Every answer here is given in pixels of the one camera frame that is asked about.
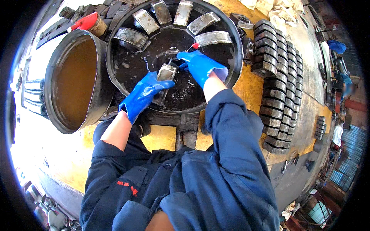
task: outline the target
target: corrugated metal sheet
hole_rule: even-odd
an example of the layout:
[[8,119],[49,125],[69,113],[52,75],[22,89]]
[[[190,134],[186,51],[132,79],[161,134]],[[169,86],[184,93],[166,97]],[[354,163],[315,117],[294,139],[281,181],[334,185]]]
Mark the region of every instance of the corrugated metal sheet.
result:
[[366,150],[365,130],[351,126],[351,129],[343,130],[342,141],[344,141],[345,153],[342,154],[340,165],[336,166],[330,180],[336,183],[343,191],[347,191],[356,175],[361,157]]

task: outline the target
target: yellow floor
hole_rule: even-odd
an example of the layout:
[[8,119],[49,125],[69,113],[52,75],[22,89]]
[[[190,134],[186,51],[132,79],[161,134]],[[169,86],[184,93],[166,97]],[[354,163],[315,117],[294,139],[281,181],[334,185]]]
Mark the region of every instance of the yellow floor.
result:
[[[249,10],[237,0],[210,0],[209,2],[221,9],[226,15],[231,12],[244,14],[253,23],[262,18],[267,19],[257,9]],[[246,33],[247,37],[253,38],[253,30],[246,30]],[[233,90],[244,100],[246,107],[257,114],[260,109],[262,89],[263,79],[250,72],[250,65],[244,65],[240,79]],[[331,111],[307,94],[303,95],[302,108],[305,108],[306,112],[300,114],[297,132],[293,138],[295,139],[293,140],[295,145],[291,152],[288,155],[274,155],[262,150],[269,165],[269,170],[272,164],[285,161],[289,156],[302,155],[312,151],[315,140],[311,134],[314,131],[316,117],[324,115],[327,121],[331,120]],[[16,136],[18,136],[16,139],[20,141],[21,145],[14,148],[19,152],[19,156],[16,158],[23,160],[24,168],[29,168],[30,171],[32,171],[32,167],[40,168],[57,181],[64,182],[70,187],[84,192],[94,148],[92,137],[97,124],[86,127],[74,134],[64,135],[57,131],[50,121],[25,109],[22,110],[25,111],[21,113],[23,127],[17,128],[16,132]],[[213,143],[211,136],[204,136],[200,132],[200,126],[204,123],[204,113],[203,111],[200,114],[196,142],[196,149],[198,150],[206,150]],[[45,127],[40,129],[36,127],[36,124],[45,124]],[[330,124],[328,123],[326,132],[329,132],[329,130]],[[142,141],[150,151],[154,149],[175,150],[175,136],[175,127],[152,126],[152,133],[144,137]],[[260,144],[263,143],[264,137],[263,134]]]

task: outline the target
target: worker's left hand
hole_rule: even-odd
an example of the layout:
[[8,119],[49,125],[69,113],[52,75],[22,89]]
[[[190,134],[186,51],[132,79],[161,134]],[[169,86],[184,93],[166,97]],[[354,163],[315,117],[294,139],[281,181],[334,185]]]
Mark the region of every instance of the worker's left hand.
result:
[[133,91],[120,103],[118,111],[126,111],[131,124],[134,124],[139,114],[152,102],[155,94],[161,90],[175,86],[172,80],[158,81],[157,72],[149,72]]

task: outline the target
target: white cloth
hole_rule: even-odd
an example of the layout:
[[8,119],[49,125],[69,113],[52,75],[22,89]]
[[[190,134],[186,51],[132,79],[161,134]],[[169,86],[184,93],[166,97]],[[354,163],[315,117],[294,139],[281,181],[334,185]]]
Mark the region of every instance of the white cloth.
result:
[[340,139],[342,138],[342,134],[343,134],[342,126],[341,125],[335,126],[332,141],[339,147],[342,145],[342,142],[340,141]]

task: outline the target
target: dark blue work jacket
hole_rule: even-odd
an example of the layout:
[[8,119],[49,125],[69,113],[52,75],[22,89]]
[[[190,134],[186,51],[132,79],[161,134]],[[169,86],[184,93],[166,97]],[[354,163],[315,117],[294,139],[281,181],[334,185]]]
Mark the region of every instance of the dark blue work jacket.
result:
[[210,152],[153,152],[124,167],[125,152],[99,141],[88,172],[84,230],[144,230],[162,209],[175,230],[278,230],[279,216],[258,140],[262,122],[231,89],[206,109]]

